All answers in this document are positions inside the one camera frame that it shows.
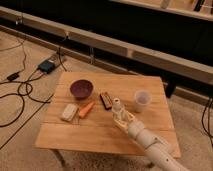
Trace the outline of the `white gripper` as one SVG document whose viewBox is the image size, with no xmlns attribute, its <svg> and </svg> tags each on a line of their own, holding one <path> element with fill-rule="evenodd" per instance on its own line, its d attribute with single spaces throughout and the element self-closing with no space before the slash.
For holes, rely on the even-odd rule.
<svg viewBox="0 0 213 171">
<path fill-rule="evenodd" d="M 128 132 L 128 126 L 134 119 L 135 116 L 128 111 L 124 111 L 121 114 L 113 114 L 113 120 L 116 126 L 125 133 Z"/>
</svg>

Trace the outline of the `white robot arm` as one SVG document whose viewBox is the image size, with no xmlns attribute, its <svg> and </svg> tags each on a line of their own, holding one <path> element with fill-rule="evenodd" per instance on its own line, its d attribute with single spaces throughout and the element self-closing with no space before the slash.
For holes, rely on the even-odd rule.
<svg viewBox="0 0 213 171">
<path fill-rule="evenodd" d="M 120 130 L 145 151 L 154 165 L 163 171 L 189 171 L 173 158 L 171 145 L 164 138 L 147 129 L 133 114 L 125 111 L 124 116 L 121 116 L 120 113 L 114 112 L 113 120 Z"/>
</svg>

